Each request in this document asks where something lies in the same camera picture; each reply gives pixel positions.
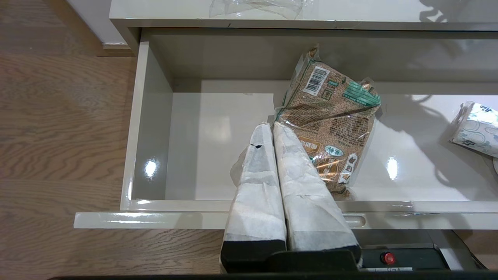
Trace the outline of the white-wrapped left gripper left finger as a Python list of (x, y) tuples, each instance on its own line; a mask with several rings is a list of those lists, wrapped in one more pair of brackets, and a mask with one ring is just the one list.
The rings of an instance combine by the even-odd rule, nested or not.
[(225, 273), (263, 272), (270, 256), (286, 251), (288, 235), (269, 123), (255, 127), (230, 176), (236, 190), (219, 263)]

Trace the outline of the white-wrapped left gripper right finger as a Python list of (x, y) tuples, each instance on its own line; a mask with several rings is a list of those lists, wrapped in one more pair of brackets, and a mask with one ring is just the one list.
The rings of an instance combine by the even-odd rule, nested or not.
[(349, 250), (361, 260), (359, 242), (297, 135), (275, 122), (273, 136), (290, 250)]

